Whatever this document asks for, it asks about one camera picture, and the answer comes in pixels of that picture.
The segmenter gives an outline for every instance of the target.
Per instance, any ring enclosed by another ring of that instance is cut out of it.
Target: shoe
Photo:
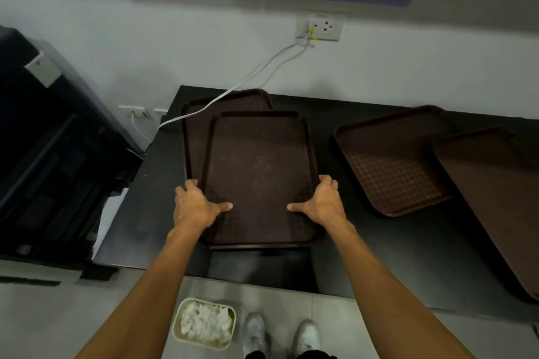
[[[295,357],[300,356],[308,350],[320,350],[320,335],[314,322],[306,319],[300,325]]]
[[[243,356],[260,350],[266,354],[266,327],[262,315],[249,314],[243,336]]]

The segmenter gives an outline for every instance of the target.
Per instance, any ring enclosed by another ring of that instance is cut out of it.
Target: tile floor
[[[72,358],[142,273],[123,269],[113,282],[78,281],[55,288],[1,284],[0,357]],[[319,325],[322,347],[328,353],[340,359],[378,358],[354,300],[193,277],[185,278],[178,305],[188,296],[232,305],[239,326],[223,352],[180,343],[169,335],[163,359],[241,358],[241,329],[253,311],[266,318],[274,359],[286,357],[306,318]],[[436,315],[478,359],[539,357],[539,339],[531,326],[443,312]]]

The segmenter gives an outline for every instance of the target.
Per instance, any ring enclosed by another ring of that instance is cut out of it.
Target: person's left hand
[[[185,189],[176,188],[174,226],[194,229],[200,235],[220,213],[232,209],[232,203],[209,202],[197,184],[197,179],[190,179],[185,181]]]

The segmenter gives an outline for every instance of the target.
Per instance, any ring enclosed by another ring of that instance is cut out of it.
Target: black machine
[[[84,269],[141,159],[60,72],[44,85],[29,70],[42,54],[0,27],[0,258]]]

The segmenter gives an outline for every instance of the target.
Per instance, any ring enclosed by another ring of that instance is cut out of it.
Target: forearm
[[[185,227],[169,233],[163,250],[77,359],[161,357],[179,287],[199,234]]]
[[[473,358],[447,328],[381,264],[346,222],[328,228],[381,359]]]

